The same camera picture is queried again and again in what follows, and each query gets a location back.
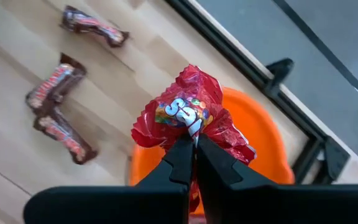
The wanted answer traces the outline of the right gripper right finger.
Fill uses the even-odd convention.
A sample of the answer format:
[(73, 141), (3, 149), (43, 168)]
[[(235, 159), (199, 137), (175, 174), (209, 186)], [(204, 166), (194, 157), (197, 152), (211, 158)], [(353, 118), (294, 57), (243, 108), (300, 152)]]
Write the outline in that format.
[(208, 224), (358, 224), (358, 184), (276, 184), (205, 134), (196, 153)]

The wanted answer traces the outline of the twisted brown PayDay bar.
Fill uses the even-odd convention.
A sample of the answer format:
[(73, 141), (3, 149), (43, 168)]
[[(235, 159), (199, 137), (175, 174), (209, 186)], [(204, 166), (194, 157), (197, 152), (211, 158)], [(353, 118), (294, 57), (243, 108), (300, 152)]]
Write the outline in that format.
[(101, 36), (111, 48), (121, 47), (130, 36), (129, 32), (107, 26), (97, 18), (69, 5), (64, 8), (60, 26), (76, 34), (91, 33)]

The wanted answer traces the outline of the orange jack-o'-lantern bucket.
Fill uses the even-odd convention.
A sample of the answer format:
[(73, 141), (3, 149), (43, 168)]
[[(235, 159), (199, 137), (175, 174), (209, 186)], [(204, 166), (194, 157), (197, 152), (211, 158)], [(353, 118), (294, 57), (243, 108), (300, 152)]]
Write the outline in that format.
[[(228, 87), (223, 88), (223, 106), (257, 152), (250, 168), (278, 184), (294, 184), (295, 176), (287, 162), (282, 137), (270, 115), (251, 97)], [(129, 184), (138, 184), (164, 155), (164, 149), (159, 146), (134, 146)]]

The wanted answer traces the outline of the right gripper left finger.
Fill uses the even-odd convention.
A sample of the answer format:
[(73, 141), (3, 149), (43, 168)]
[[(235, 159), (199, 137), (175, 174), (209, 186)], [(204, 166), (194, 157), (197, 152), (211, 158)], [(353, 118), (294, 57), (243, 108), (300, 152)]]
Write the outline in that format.
[(179, 137), (135, 186), (61, 186), (35, 194), (25, 224), (188, 224), (193, 141)]

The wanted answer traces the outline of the red Skittles packet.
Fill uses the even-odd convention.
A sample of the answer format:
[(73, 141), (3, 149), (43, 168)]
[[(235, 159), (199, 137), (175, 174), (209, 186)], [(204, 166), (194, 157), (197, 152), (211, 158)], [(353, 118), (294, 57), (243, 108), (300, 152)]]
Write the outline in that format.
[(136, 203), (143, 215), (187, 216), (200, 201), (194, 156), (198, 139), (206, 135), (227, 161), (244, 166), (256, 153), (223, 108), (217, 79), (189, 65), (166, 90), (150, 101), (137, 118), (131, 135), (138, 146), (159, 146), (160, 163), (137, 185)]

